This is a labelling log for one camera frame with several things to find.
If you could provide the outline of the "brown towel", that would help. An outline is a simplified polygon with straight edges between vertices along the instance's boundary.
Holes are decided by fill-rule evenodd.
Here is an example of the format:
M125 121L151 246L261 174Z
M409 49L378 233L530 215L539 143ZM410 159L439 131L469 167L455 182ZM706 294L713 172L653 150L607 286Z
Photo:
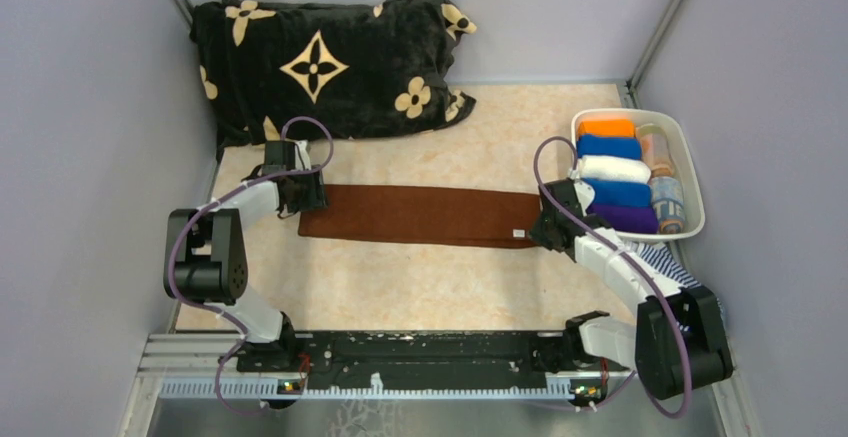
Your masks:
M329 185L329 206L304 213L301 237L525 249L541 212L535 194L477 189Z

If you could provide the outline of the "orange blue patterned towel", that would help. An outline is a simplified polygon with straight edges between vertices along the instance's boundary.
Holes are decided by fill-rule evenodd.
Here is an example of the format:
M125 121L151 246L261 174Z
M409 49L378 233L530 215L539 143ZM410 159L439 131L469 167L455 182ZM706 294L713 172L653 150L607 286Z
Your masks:
M651 205L658 221L658 233L682 233L686 225L686 214L681 183L673 177L659 176L649 181L649 187Z

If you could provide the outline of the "orange polka dot towel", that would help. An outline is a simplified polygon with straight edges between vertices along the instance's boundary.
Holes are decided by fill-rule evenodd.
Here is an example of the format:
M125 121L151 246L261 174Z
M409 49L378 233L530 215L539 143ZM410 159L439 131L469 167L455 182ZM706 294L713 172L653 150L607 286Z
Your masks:
M656 124L645 124L635 129L642 149L642 161L653 177L674 177L675 166L671 158L665 131Z

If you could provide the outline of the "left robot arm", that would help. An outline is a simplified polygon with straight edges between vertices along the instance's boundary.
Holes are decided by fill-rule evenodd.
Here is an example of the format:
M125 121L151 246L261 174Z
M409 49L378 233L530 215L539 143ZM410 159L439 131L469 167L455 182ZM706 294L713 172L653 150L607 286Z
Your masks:
M296 365L301 344L290 318L249 284L244 232L267 216L283 219L328 206L322 167L305 140L273 141L240 185L167 221L163 287L188 307L210 311L239 333L233 357L242 372Z

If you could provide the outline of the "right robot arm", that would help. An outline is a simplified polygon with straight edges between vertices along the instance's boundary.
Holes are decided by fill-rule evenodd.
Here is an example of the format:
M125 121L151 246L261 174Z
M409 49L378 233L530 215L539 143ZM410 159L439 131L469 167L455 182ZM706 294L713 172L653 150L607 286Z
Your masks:
M634 370L657 400L733 375L718 298L710 289L665 276L599 216L584 214L573 180L546 183L539 192L533 242L593 272L636 319L628 324L593 311L568 320L563 355L569 365L588 369L601 358L611 360Z

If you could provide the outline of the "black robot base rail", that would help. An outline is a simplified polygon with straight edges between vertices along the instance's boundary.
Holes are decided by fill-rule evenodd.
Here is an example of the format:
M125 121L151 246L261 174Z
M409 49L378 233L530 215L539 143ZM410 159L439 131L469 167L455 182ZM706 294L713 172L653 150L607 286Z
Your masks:
M238 372L289 374L285 398L508 399L587 403L605 398L620 364L578 354L562 331L310 331L247 343Z

